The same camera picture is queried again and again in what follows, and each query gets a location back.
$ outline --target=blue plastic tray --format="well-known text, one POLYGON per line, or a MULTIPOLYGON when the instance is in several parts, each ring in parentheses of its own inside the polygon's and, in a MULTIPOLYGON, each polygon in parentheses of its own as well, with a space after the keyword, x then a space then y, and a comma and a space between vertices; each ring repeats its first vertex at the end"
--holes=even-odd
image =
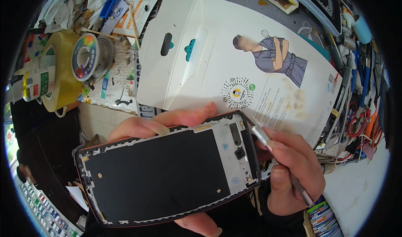
POLYGON ((102 8, 102 11, 99 14, 99 17, 107 18, 110 14, 110 11, 112 10, 113 5, 117 2, 118 0, 107 0, 102 8))

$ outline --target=phone case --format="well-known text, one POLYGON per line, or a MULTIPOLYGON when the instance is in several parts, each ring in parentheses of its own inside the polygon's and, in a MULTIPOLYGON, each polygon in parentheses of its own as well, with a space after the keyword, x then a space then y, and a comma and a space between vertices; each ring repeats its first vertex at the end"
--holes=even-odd
POLYGON ((126 138, 75 155, 90 208, 105 227, 163 223, 203 212, 257 186, 261 176, 241 111, 165 136, 126 138))

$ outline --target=phone frame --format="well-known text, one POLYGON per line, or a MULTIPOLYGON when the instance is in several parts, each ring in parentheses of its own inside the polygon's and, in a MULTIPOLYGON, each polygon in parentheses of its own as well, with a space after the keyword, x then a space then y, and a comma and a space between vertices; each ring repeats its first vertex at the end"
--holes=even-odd
MULTIPOLYGON (((204 123, 221 120, 223 118, 232 119, 233 115, 239 115, 241 117, 242 123, 244 125, 244 130, 242 130, 242 131, 244 131, 245 133, 242 134, 242 144, 244 144, 246 158, 248 159, 248 163, 249 163, 248 165, 250 166, 250 172, 253 177, 253 179, 251 181, 254 181, 254 182, 251 184, 246 184, 246 189, 244 189, 236 194, 231 194, 230 198, 225 198, 225 199, 222 199, 221 201, 214 202, 214 203, 210 204, 209 206, 205 206, 201 209, 192 210, 190 212, 184 212, 177 216, 169 216, 169 217, 166 217, 166 219, 149 220, 147 222, 141 222, 141 223, 128 222, 128 220, 125 220, 123 222, 119 220, 117 223, 108 222, 103 217, 102 212, 99 209, 97 209, 98 206, 96 204, 96 201, 94 202, 92 199, 92 197, 96 197, 96 195, 88 195, 87 190, 88 190, 89 186, 91 186, 91 184, 93 185, 92 177, 87 176, 87 172, 86 172, 86 169, 84 169, 84 164, 83 164, 83 162, 87 161, 89 159, 89 157, 91 156, 88 154, 89 153, 93 154, 94 151, 96 151, 96 154, 99 154, 99 153, 102 153, 102 149, 104 150, 106 147, 111 147, 111 146, 115 146, 118 144, 132 142, 133 140, 138 141, 138 140, 144 140, 144 139, 128 137, 128 138, 124 138, 124 139, 115 140, 112 142, 107 142, 105 144, 100 144, 97 146, 81 149, 80 151, 78 151, 74 158, 74 160, 76 162, 77 171, 78 171, 78 174, 80 177, 81 184, 84 187, 84 193, 89 202, 90 209, 92 210, 98 223, 104 227, 111 227, 111 228, 113 228, 113 227, 137 227, 137 226, 143 226, 143 225, 164 223, 164 222, 172 221, 175 219, 183 218, 184 216, 195 213, 195 212, 203 212, 208 209, 217 207, 221 204, 224 204, 232 199, 235 199, 235 198, 247 193, 248 191, 252 190, 257 185, 259 185, 259 183, 261 181, 261 173, 259 171, 258 161, 257 161, 257 157, 256 157, 256 151, 254 148, 254 142, 251 138, 251 134, 250 134, 250 130, 249 130, 249 127, 247 124, 245 114, 243 112, 241 112, 240 110, 235 110, 235 111, 228 112, 225 114, 219 114, 219 115, 209 117, 204 121, 204 123)), ((191 128, 191 127, 183 126, 183 125, 169 127, 170 133, 172 133, 172 132, 177 133, 178 130, 184 129, 184 128, 191 128)))

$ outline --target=finger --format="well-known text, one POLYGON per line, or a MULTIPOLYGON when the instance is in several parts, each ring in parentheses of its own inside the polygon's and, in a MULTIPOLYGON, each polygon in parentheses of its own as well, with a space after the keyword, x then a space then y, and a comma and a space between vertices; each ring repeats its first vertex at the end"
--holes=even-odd
POLYGON ((216 104, 209 102, 202 108, 166 111, 151 120, 157 121, 167 127, 178 124, 193 127, 200 125, 205 119, 216 114, 216 111, 216 104))
POLYGON ((188 215, 175 220, 175 222, 182 228, 199 233, 203 236, 218 237, 222 233, 222 228, 217 227, 214 220, 204 212, 188 215))
POLYGON ((274 155, 267 150, 260 150, 256 153, 257 159, 260 162, 264 162, 274 158, 274 155))
POLYGON ((272 148, 274 158, 300 180, 308 179, 311 176, 309 161, 295 149, 280 142, 270 140, 268 145, 272 148))
POLYGON ((260 151, 256 152, 258 161, 264 162, 274 158, 274 155, 270 151, 268 151, 268 149, 261 143, 260 140, 256 140, 255 145, 258 149, 261 149, 260 151))
POLYGON ((263 127, 265 133, 271 140, 278 141, 290 148, 303 154, 308 160, 318 164, 317 156, 311 146, 299 134, 278 131, 271 128, 263 127))
POLYGON ((268 196, 268 209, 276 215, 289 215, 307 207, 301 197, 295 199, 290 181, 290 173, 283 165, 275 165, 271 169, 271 193, 268 196))
POLYGON ((325 187, 325 180, 320 167, 311 164, 308 159, 295 149, 280 142, 270 140, 268 144, 272 148, 272 154, 275 159, 290 169, 308 193, 313 194, 314 197, 322 193, 325 187))
POLYGON ((109 134, 109 141, 127 137, 149 138, 155 134, 166 135, 169 128, 153 120, 132 117, 118 124, 109 134))

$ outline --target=black adhesive sheet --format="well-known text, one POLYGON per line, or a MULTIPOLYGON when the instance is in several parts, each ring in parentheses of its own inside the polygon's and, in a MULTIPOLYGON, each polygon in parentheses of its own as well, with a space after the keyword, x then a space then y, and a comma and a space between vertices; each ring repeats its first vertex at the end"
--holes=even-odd
POLYGON ((230 195, 212 130, 184 131, 108 150, 85 164, 108 221, 156 219, 230 195))

